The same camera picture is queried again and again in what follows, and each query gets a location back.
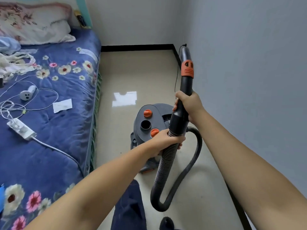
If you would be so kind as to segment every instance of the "dark pants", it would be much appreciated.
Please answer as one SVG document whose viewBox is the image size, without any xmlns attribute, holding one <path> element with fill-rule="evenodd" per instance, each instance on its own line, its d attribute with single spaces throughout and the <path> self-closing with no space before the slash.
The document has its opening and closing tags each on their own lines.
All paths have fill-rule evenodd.
<svg viewBox="0 0 307 230">
<path fill-rule="evenodd" d="M 115 205 L 111 230 L 146 230 L 140 186 L 133 180 Z"/>
</svg>

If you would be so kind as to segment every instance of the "vacuum cleaner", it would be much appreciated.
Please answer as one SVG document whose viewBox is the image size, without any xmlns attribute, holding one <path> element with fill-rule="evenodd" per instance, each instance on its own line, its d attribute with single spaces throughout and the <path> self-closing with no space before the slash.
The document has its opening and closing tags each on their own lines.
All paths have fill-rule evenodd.
<svg viewBox="0 0 307 230">
<path fill-rule="evenodd" d="M 194 78 L 194 66 L 191 55 L 187 47 L 182 47 L 179 51 L 181 60 L 181 85 L 180 90 L 187 95 L 192 94 Z M 181 100 L 178 101 L 178 108 L 172 111 L 173 107 L 168 104 L 158 103 L 145 105 L 138 112 L 134 121 L 133 133 L 131 133 L 131 149 L 150 140 L 159 131 L 169 128 L 168 136 L 181 136 L 186 132 L 192 132 L 197 138 L 197 147 L 194 156 L 188 166 L 176 179 L 164 203 L 160 202 L 160 196 L 169 176 L 169 172 L 174 162 L 174 158 L 179 144 L 172 144 L 163 150 L 159 161 L 150 158 L 146 165 L 141 169 L 141 173 L 152 171 L 158 167 L 157 175 L 151 189 L 150 201 L 152 206 L 159 212 L 166 211 L 184 177 L 196 162 L 202 147 L 202 137 L 196 128 L 188 127 L 188 113 L 186 112 Z"/>
</svg>

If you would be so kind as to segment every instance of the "vacuum hose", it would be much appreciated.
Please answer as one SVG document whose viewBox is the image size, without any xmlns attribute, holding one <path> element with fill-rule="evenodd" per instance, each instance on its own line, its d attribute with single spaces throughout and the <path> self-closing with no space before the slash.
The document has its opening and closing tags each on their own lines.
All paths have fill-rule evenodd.
<svg viewBox="0 0 307 230">
<path fill-rule="evenodd" d="M 155 181 L 154 181 L 153 187 L 151 189 L 151 193 L 150 193 L 151 204 L 157 211 L 164 212 L 169 208 L 180 183 L 182 182 L 184 177 L 188 174 L 188 172 L 190 171 L 190 169 L 192 168 L 192 166 L 196 162 L 196 160 L 197 160 L 197 158 L 198 158 L 198 156 L 201 152 L 201 147 L 202 147 L 202 144 L 203 144 L 203 139 L 201 137 L 201 134 L 199 133 L 199 131 L 196 128 L 193 128 L 193 127 L 187 127 L 186 132 L 189 132 L 189 131 L 193 132 L 195 134 L 196 138 L 197 138 L 197 147 L 196 147 L 194 156 L 193 156 L 192 160 L 190 161 L 190 163 L 188 164 L 188 166 L 181 172 L 181 174 L 176 179 L 176 181 L 175 181 L 174 185 L 172 186 L 169 194 L 167 195 L 165 202 L 161 203 L 160 202 L 160 196 L 162 194 L 166 180 L 169 176 L 169 172 L 170 172 L 171 167 L 173 165 L 173 161 L 174 161 L 174 158 L 175 158 L 179 144 L 178 143 L 172 144 L 171 146 L 167 147 L 163 151 L 162 158 L 160 160 L 160 164 L 159 164 L 159 168 L 158 168 L 158 172 L 157 172 L 157 175 L 156 175 L 156 178 L 155 178 Z"/>
<path fill-rule="evenodd" d="M 180 90 L 184 92 L 186 95 L 191 96 L 192 94 L 192 85 L 193 85 L 193 78 L 194 78 L 194 65 L 191 61 L 190 51 L 187 47 L 183 47 L 182 50 L 179 52 L 179 56 L 181 59 L 181 85 Z M 188 166 L 182 171 L 179 175 L 177 180 L 175 181 L 173 187 L 171 188 L 166 200 L 164 203 L 160 202 L 160 196 L 162 194 L 163 188 L 165 186 L 166 180 L 169 176 L 169 172 L 174 162 L 174 158 L 178 149 L 179 144 L 172 144 L 171 146 L 167 147 L 163 150 L 162 158 L 159 163 L 158 172 L 151 189 L 150 193 L 150 201 L 152 206 L 160 212 L 166 211 L 171 201 L 180 185 L 184 177 L 190 171 L 194 163 L 196 162 L 199 153 L 202 147 L 202 138 L 199 131 L 193 127 L 188 127 L 189 118 L 188 113 L 185 110 L 182 101 L 178 100 L 177 109 L 173 112 L 171 116 L 171 120 L 169 122 L 169 132 L 168 136 L 181 136 L 184 135 L 186 132 L 193 132 L 197 138 L 197 147 L 195 154 L 188 164 Z"/>
</svg>

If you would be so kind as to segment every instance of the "power strip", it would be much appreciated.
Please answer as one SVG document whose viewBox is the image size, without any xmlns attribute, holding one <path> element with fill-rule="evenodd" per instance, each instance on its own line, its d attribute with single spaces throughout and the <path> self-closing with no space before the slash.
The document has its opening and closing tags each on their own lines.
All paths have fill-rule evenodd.
<svg viewBox="0 0 307 230">
<path fill-rule="evenodd" d="M 10 120 L 7 125 L 25 140 L 30 140 L 33 137 L 36 137 L 36 133 L 17 118 Z"/>
</svg>

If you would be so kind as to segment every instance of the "black shoe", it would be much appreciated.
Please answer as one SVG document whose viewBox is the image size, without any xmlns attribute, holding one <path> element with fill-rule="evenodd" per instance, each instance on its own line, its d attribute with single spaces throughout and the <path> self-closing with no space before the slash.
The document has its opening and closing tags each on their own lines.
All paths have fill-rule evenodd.
<svg viewBox="0 0 307 230">
<path fill-rule="evenodd" d="M 160 230 L 174 230 L 174 222 L 170 217 L 164 217 L 160 223 Z"/>
</svg>

